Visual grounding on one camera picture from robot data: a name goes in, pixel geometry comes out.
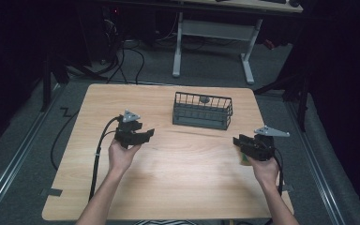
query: human hand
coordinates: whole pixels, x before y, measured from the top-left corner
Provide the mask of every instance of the human hand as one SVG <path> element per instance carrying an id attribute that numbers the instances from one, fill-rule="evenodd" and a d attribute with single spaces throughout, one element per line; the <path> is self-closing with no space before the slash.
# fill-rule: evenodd
<path id="1" fill-rule="evenodd" d="M 134 145 L 129 149 L 121 146 L 121 143 L 113 139 L 109 147 L 110 167 L 109 172 L 117 171 L 125 173 L 133 161 L 134 155 L 142 146 Z"/>
<path id="2" fill-rule="evenodd" d="M 273 157 L 267 161 L 259 161 L 252 157 L 247 157 L 247 160 L 252 165 L 255 177 L 263 188 L 276 186 L 279 166 Z"/>

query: gray bracket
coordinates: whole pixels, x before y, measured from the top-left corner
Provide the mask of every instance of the gray bracket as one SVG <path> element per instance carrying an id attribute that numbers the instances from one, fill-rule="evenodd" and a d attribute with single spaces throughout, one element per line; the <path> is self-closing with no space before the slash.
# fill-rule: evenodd
<path id="1" fill-rule="evenodd" d="M 46 197 L 48 195 L 60 197 L 62 192 L 62 189 L 44 188 L 40 191 L 39 195 L 43 197 Z"/>
<path id="2" fill-rule="evenodd" d="M 274 136 L 274 137 L 290 137 L 291 134 L 289 132 L 283 132 L 274 128 L 270 128 L 267 125 L 264 125 L 262 128 L 258 128 L 254 130 L 257 134 L 262 134 L 264 136 Z"/>
<path id="3" fill-rule="evenodd" d="M 138 114 L 135 114 L 129 110 L 125 110 L 124 118 L 122 119 L 122 122 L 127 123 L 130 121 L 135 121 L 140 119 L 141 117 Z"/>
<path id="4" fill-rule="evenodd" d="M 293 185 L 283 185 L 282 191 L 292 192 L 292 191 L 294 191 L 294 187 L 293 187 Z"/>

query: finger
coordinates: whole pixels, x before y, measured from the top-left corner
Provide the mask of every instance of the finger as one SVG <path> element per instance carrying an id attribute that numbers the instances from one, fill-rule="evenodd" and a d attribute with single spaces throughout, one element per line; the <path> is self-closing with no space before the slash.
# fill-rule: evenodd
<path id="1" fill-rule="evenodd" d="M 268 162 L 270 162 L 270 163 L 273 163 L 273 164 L 276 164 L 276 165 L 277 165 L 277 162 L 276 162 L 276 160 L 275 160 L 273 157 L 271 157 L 271 158 L 268 160 Z"/>
<path id="2" fill-rule="evenodd" d="M 132 154 L 136 154 L 137 151 L 142 147 L 141 144 L 133 145 L 131 148 L 128 149 L 129 152 Z"/>
<path id="3" fill-rule="evenodd" d="M 117 141 L 115 138 L 112 139 L 111 145 L 119 144 L 119 141 Z"/>
<path id="4" fill-rule="evenodd" d="M 256 159 L 254 159 L 253 157 L 247 155 L 245 155 L 245 157 L 247 157 L 247 161 L 249 161 L 252 166 L 256 163 Z"/>

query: dark background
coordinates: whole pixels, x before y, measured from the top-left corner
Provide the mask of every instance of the dark background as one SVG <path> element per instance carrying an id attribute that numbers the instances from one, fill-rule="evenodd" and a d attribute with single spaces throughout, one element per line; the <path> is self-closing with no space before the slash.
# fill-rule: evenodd
<path id="1" fill-rule="evenodd" d="M 360 1 L 317 1 L 306 6 L 306 13 L 332 20 L 308 22 L 301 34 L 280 32 L 285 29 L 280 27 L 299 27 L 299 23 L 268 20 L 259 38 L 270 38 L 277 44 L 294 42 L 278 78 L 298 73 L 303 76 L 308 68 L 309 92 L 337 157 L 360 196 Z M 133 15 L 134 23 L 149 17 L 145 23 L 163 30 L 167 28 L 162 17 L 172 16 L 154 11 Z M 62 51 L 84 65 L 98 57 L 87 39 L 93 37 L 93 32 L 84 31 L 81 20 L 71 4 L 0 1 L 0 135 L 41 79 L 49 51 Z M 153 43 L 154 38 L 148 34 L 154 30 L 140 32 L 133 27 L 129 32 Z M 291 82 L 283 88 L 297 84 Z"/>

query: metal basket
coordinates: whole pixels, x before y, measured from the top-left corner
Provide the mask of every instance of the metal basket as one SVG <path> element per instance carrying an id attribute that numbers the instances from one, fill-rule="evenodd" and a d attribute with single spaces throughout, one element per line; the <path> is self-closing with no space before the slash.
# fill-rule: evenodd
<path id="1" fill-rule="evenodd" d="M 176 92 L 173 104 L 175 125 L 227 129 L 233 115 L 230 97 Z"/>

